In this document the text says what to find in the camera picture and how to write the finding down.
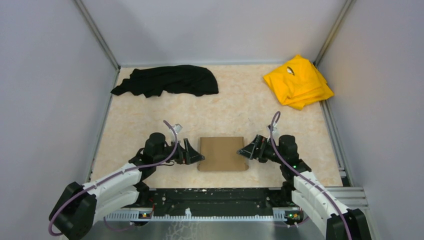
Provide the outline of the brown cardboard paper box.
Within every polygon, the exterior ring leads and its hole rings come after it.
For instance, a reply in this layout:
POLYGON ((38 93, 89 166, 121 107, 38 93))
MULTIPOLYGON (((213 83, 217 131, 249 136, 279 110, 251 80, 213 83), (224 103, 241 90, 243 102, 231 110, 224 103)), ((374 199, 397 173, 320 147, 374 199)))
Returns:
POLYGON ((200 172, 244 172, 249 163, 237 153, 245 146, 242 136, 201 137, 200 153, 205 157, 197 165, 200 172))

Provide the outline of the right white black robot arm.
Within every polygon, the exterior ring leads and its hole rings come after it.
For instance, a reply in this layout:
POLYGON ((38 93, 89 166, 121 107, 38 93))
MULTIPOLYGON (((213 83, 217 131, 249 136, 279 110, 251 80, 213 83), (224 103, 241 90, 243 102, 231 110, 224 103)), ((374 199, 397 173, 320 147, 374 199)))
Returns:
POLYGON ((362 210, 350 208, 333 196, 317 179, 312 169, 300 158, 293 135, 257 135, 237 154, 260 163, 278 163, 284 178, 271 202, 298 206, 326 240, 370 240, 367 218, 362 210))

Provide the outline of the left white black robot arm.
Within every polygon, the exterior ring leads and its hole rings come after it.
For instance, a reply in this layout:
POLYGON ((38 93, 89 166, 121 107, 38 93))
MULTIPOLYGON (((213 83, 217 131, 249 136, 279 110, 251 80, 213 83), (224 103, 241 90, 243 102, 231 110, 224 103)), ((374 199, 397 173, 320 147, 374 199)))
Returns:
POLYGON ((181 125, 171 126, 172 140, 167 142, 164 134, 150 134, 143 147, 126 164, 95 181, 66 186, 48 219, 51 236, 66 236, 69 240, 80 240, 107 215, 123 207, 152 206, 150 188, 144 180, 165 163, 174 161, 179 165, 191 165, 205 160, 188 139, 180 143, 178 133, 181 125))

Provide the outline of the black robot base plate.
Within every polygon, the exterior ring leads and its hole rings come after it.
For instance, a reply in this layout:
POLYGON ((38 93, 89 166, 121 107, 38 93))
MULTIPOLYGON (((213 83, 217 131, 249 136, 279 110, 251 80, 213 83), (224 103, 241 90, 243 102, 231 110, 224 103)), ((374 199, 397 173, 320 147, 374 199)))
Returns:
POLYGON ((306 214, 280 188, 157 188, 143 192, 131 207, 154 208, 156 217, 266 217, 302 220, 306 214))

